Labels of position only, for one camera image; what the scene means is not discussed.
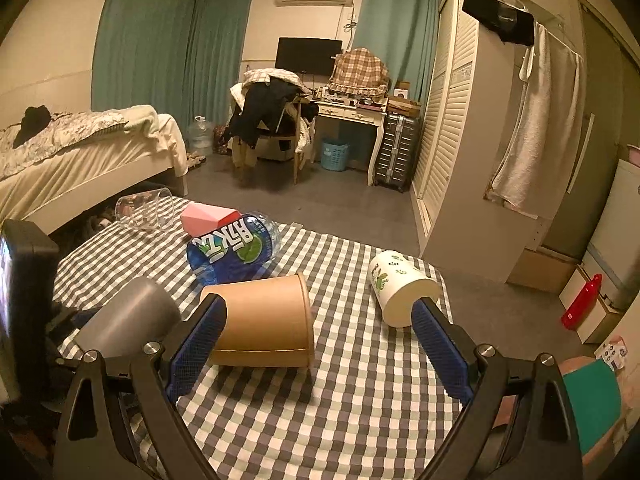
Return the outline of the clear glass printed cup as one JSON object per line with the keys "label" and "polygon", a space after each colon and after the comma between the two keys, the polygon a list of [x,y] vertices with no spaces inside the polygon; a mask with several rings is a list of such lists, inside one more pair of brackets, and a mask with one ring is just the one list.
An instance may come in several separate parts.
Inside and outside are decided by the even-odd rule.
{"label": "clear glass printed cup", "polygon": [[155,231],[171,224],[174,218],[174,196],[168,188],[137,192],[119,197],[115,218],[131,229]]}

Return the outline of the right green curtain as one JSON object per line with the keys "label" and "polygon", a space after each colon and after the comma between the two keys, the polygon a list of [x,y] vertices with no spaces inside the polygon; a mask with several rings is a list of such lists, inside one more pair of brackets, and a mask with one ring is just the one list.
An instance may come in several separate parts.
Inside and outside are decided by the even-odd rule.
{"label": "right green curtain", "polygon": [[354,43],[388,69],[390,88],[409,84],[409,98],[428,95],[435,59],[440,0],[362,0]]}

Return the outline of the left green curtain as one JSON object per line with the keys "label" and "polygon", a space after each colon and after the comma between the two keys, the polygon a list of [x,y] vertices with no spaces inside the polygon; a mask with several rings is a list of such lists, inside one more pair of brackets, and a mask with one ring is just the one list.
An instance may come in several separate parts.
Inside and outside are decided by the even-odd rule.
{"label": "left green curtain", "polygon": [[252,0],[105,0],[94,44],[93,110],[149,104],[181,128],[228,119]]}

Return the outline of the floral quilt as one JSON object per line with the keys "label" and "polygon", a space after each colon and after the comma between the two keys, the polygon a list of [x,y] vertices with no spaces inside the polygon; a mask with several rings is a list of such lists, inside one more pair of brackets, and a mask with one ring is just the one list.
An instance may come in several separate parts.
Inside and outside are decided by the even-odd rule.
{"label": "floral quilt", "polygon": [[101,133],[120,131],[128,120],[118,110],[66,114],[17,148],[1,153],[1,179],[43,162],[58,152]]}

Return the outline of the white printed paper cup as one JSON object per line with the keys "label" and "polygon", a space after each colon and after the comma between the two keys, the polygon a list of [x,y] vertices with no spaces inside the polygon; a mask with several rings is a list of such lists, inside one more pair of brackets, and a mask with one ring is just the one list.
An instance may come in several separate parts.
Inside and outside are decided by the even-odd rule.
{"label": "white printed paper cup", "polygon": [[442,288],[423,271],[416,268],[399,252],[386,250],[375,256],[368,270],[368,279],[383,321],[393,328],[411,325],[411,310],[423,297],[439,300]]}

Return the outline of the hanging white towel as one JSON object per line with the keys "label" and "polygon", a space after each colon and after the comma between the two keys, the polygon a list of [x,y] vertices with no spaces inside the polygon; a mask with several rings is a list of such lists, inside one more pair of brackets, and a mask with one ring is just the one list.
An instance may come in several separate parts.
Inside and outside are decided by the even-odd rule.
{"label": "hanging white towel", "polygon": [[526,217],[551,220],[573,174],[582,135],[585,62],[538,24],[518,76],[524,84],[518,116],[488,198]]}

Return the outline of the checkered tablecloth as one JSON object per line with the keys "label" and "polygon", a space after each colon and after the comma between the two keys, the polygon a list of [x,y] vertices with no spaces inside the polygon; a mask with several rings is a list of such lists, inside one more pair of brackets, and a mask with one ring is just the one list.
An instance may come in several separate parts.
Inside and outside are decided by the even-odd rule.
{"label": "checkered tablecloth", "polygon": [[[410,328],[382,320],[368,267],[383,249],[281,223],[258,278],[303,274],[314,319],[311,368],[205,365],[177,402],[221,479],[416,479],[459,414]],[[54,299],[102,306],[137,276],[186,318],[202,286],[180,222],[145,233],[114,223],[58,265]]]}

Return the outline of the blue laundry basket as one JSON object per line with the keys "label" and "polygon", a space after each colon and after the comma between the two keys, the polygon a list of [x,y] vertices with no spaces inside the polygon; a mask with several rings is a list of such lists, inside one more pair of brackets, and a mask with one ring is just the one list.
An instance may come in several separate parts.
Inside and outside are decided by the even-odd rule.
{"label": "blue laundry basket", "polygon": [[339,140],[323,140],[320,164],[329,171],[344,171],[347,167],[349,144]]}

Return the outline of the black monitor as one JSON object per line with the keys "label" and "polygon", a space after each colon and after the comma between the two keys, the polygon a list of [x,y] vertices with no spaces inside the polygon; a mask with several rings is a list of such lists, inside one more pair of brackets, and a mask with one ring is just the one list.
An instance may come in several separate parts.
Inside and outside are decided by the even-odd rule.
{"label": "black monitor", "polygon": [[341,40],[336,39],[281,37],[274,67],[296,74],[329,77],[342,47]]}

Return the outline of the dark ribbed suitcase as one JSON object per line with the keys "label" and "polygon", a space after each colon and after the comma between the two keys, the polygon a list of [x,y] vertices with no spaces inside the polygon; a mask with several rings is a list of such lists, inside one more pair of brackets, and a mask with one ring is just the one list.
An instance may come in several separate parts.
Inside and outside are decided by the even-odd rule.
{"label": "dark ribbed suitcase", "polygon": [[376,185],[406,192],[411,183],[421,134],[420,120],[390,113],[385,119],[383,141],[376,158]]}

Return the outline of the black garment on bed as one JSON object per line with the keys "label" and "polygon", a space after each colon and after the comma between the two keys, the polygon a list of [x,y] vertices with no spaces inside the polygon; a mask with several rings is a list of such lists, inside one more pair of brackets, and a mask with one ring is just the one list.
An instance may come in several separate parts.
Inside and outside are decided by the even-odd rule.
{"label": "black garment on bed", "polygon": [[44,128],[47,128],[50,122],[51,113],[44,105],[27,107],[21,120],[21,129],[14,138],[12,148],[18,148],[32,139]]}

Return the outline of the green curtain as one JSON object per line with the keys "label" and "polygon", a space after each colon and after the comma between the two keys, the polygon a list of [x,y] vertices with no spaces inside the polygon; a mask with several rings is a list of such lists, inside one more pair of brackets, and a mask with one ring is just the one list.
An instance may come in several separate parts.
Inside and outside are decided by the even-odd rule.
{"label": "green curtain", "polygon": [[354,43],[388,69],[390,88],[409,84],[409,98],[428,95],[435,59],[440,0],[362,0]]}
{"label": "green curtain", "polygon": [[149,104],[181,128],[228,119],[252,0],[105,0],[94,44],[93,110]]}

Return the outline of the grey plastic cup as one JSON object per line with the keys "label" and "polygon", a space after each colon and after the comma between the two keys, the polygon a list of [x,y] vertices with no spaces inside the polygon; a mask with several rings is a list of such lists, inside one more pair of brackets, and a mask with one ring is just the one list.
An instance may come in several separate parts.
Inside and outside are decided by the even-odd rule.
{"label": "grey plastic cup", "polygon": [[180,310],[168,292],[139,276],[82,326],[75,344],[82,351],[99,351],[104,358],[131,356],[147,342],[161,342],[180,321]]}

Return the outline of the wooden chair with clothes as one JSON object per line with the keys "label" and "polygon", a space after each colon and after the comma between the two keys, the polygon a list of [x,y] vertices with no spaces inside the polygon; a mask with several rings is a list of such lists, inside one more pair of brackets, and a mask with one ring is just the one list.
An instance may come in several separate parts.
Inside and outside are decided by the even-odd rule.
{"label": "wooden chair with clothes", "polygon": [[231,145],[236,170],[257,164],[258,142],[278,141],[293,152],[293,179],[314,159],[314,120],[318,103],[300,77],[280,68],[248,70],[230,88],[231,116],[222,140]]}

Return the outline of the green cloth on knee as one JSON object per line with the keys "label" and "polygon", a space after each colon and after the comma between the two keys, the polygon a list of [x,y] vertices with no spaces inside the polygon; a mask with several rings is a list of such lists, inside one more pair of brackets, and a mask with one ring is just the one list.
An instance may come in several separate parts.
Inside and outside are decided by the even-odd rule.
{"label": "green cloth on knee", "polygon": [[622,414],[622,395],[614,370],[601,359],[563,375],[575,417],[580,452],[587,455]]}

